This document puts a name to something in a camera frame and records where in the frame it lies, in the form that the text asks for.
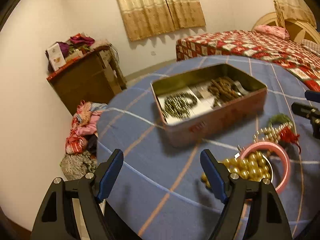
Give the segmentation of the green jade bangle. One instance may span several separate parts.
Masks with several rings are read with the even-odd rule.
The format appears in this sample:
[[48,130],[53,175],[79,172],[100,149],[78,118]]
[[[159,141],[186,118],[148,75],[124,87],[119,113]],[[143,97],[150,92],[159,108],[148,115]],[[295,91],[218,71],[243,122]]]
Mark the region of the green jade bangle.
[[272,127],[273,125],[281,125],[285,123],[293,124],[291,118],[286,114],[279,113],[270,117],[267,121],[267,126]]

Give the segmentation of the pink jade bangle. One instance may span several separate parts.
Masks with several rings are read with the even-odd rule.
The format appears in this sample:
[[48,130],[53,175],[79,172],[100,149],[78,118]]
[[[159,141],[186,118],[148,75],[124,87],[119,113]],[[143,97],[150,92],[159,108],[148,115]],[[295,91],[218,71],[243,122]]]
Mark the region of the pink jade bangle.
[[287,152],[279,145],[271,141],[259,141],[251,143],[246,147],[238,146],[239,157],[246,158],[251,152],[258,150],[270,150],[274,152],[280,159],[283,166],[283,177],[279,185],[276,187],[277,193],[282,193],[289,182],[291,175],[290,159]]

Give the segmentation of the silver mesh watch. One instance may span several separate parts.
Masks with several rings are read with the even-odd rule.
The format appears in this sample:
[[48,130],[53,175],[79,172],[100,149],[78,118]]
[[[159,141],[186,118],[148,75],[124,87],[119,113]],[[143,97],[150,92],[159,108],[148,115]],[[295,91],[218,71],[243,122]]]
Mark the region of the silver mesh watch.
[[239,81],[234,81],[233,85],[236,87],[236,89],[238,90],[238,94],[241,94],[241,95],[247,95],[249,94],[249,91],[245,90],[241,83]]

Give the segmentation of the red tassel knot ornament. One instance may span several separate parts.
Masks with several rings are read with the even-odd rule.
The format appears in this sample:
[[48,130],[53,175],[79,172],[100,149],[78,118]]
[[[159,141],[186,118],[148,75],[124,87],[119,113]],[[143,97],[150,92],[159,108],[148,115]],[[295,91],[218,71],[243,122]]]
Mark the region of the red tassel knot ornament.
[[295,134],[289,127],[284,127],[279,132],[280,140],[287,143],[287,144],[294,144],[298,147],[298,154],[301,155],[301,147],[299,145],[298,139],[299,135]]

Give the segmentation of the red patchwork bed quilt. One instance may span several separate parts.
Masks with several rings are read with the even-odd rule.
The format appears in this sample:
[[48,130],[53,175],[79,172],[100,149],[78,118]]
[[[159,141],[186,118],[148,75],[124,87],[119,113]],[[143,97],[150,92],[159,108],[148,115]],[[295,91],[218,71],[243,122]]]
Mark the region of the red patchwork bed quilt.
[[245,30],[205,33],[176,42],[177,61],[213,55],[244,56],[278,64],[310,90],[319,92],[319,56],[296,42]]

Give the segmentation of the striped pillow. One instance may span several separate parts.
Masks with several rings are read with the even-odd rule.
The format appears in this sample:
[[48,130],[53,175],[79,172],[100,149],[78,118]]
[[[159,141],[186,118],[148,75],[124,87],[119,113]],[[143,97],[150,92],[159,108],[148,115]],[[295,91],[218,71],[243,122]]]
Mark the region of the striped pillow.
[[320,54],[320,45],[313,41],[303,39],[301,40],[301,45],[314,54]]

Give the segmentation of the cream wooden headboard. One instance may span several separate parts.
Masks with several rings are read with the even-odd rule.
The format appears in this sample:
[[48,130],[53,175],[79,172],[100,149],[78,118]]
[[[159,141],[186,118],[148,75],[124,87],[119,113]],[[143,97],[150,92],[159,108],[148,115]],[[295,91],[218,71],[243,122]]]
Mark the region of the cream wooden headboard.
[[[278,23],[276,12],[271,12],[259,18],[253,25],[252,30],[258,25],[280,26]],[[290,40],[300,43],[306,39],[316,44],[320,43],[319,32],[309,23],[300,20],[287,19],[285,20],[285,28],[289,32]]]

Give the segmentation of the blue plaid tablecloth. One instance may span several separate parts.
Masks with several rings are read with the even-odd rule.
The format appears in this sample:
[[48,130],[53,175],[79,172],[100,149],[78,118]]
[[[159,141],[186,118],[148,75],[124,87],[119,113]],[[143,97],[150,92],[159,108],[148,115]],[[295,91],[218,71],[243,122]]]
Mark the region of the blue plaid tablecloth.
[[[199,145],[173,147],[159,120],[151,83],[161,77],[227,63],[262,81],[268,87],[264,113]],[[252,141],[269,118],[283,113],[296,125],[300,153],[287,150],[291,177],[280,194],[289,225],[298,235],[319,211],[319,140],[310,122],[291,113],[294,102],[306,103],[306,86],[280,66],[239,56],[210,56],[166,66],[124,90],[108,104],[98,122],[100,162],[116,148],[124,165],[108,203],[143,239],[208,239],[223,204],[201,183],[200,152],[209,149],[218,160],[236,154],[238,146]]]

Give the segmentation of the pink rectangular tin box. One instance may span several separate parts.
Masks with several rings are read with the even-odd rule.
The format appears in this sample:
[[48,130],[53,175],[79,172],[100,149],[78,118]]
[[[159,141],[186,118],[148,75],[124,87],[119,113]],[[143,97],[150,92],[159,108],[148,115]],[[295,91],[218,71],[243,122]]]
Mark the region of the pink rectangular tin box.
[[151,83],[168,141],[184,146],[264,109],[267,85],[230,64],[214,64]]

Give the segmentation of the beige curtain at right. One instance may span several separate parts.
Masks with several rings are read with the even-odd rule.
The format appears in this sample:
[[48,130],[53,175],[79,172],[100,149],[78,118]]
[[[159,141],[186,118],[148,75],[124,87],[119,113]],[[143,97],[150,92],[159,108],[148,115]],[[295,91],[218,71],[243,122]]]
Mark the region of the beige curtain at right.
[[280,27],[285,27],[288,19],[303,21],[311,24],[315,29],[317,22],[313,12],[304,0],[273,0],[277,20]]

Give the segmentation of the printed paper tin liner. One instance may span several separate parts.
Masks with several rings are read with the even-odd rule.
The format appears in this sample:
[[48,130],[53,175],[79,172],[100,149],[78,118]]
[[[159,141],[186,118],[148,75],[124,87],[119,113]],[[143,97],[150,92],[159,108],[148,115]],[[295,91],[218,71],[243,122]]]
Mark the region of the printed paper tin liner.
[[184,87],[158,95],[165,122],[170,126],[195,119],[213,109],[215,96],[201,87]]

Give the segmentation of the flat red box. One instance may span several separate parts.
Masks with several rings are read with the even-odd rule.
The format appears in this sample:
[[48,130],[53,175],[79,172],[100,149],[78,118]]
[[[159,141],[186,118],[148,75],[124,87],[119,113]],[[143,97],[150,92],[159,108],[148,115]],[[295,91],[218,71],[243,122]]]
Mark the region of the flat red box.
[[76,57],[74,59],[71,59],[68,61],[65,65],[60,67],[57,71],[54,71],[53,73],[49,74],[47,77],[47,81],[51,81],[53,78],[57,77],[59,74],[63,73],[65,70],[69,70],[72,65],[74,65],[76,62],[80,61],[82,57]]

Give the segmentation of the purple cloth bundle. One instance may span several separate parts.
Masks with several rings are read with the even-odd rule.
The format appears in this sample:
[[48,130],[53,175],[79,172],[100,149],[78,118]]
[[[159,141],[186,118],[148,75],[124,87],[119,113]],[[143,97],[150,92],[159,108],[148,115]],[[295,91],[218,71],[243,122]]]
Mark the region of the purple cloth bundle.
[[65,42],[57,42],[61,53],[63,54],[63,57],[66,58],[69,54],[69,44],[65,43]]

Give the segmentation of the magenta cloth on desk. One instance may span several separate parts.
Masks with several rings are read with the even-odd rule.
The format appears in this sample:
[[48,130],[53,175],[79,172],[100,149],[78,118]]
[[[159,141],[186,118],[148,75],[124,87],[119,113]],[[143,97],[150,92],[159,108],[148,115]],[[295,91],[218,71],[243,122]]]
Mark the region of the magenta cloth on desk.
[[75,36],[71,36],[69,40],[74,45],[91,46],[92,44],[95,43],[95,39],[83,34],[76,34]]

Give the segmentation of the beige patterned window curtain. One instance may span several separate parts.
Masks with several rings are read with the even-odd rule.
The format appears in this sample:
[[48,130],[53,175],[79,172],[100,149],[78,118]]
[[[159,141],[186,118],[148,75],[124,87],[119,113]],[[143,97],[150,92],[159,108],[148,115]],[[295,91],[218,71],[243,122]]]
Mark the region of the beige patterned window curtain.
[[117,0],[131,42],[206,25],[199,0]]

